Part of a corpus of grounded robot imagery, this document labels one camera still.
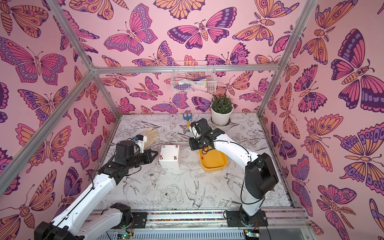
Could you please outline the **yellow plastic tray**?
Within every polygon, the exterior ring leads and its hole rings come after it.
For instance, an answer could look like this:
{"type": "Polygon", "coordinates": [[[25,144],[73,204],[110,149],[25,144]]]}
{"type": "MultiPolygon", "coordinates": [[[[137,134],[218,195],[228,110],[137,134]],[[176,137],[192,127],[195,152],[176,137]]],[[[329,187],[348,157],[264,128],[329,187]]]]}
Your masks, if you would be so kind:
{"type": "Polygon", "coordinates": [[[206,172],[221,171],[228,164],[227,156],[210,146],[199,150],[199,156],[201,166],[206,172]]]}

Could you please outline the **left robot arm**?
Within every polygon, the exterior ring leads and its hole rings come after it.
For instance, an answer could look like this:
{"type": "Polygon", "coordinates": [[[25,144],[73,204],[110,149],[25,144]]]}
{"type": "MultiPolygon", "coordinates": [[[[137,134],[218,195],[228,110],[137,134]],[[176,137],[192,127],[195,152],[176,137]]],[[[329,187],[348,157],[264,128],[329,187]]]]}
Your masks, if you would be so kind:
{"type": "Polygon", "coordinates": [[[95,240],[112,228],[131,228],[135,218],[131,207],[115,203],[96,219],[86,222],[99,202],[129,171],[150,164],[158,152],[145,149],[139,139],[117,143],[116,153],[102,166],[87,189],[50,223],[41,222],[34,231],[36,240],[95,240]]]}

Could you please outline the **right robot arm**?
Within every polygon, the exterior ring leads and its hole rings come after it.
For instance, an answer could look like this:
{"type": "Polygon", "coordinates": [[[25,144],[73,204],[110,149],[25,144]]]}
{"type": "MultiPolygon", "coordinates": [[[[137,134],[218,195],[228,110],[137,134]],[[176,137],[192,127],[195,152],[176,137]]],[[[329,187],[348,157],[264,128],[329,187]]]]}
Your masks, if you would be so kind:
{"type": "Polygon", "coordinates": [[[204,154],[217,150],[243,168],[239,218],[245,226],[254,225],[267,193],[279,183],[271,156],[247,149],[218,128],[212,129],[208,125],[193,122],[190,131],[193,134],[189,139],[191,150],[201,150],[204,154]]]}

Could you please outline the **white block with screws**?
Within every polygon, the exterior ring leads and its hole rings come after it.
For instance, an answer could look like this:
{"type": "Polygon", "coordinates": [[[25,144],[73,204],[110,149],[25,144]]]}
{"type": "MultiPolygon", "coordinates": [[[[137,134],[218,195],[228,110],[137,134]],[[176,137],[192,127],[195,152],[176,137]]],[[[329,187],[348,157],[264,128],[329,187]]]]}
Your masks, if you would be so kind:
{"type": "Polygon", "coordinates": [[[165,145],[165,148],[161,147],[161,152],[159,155],[159,162],[163,169],[176,169],[180,168],[180,146],[176,148],[176,145],[165,145]]]}

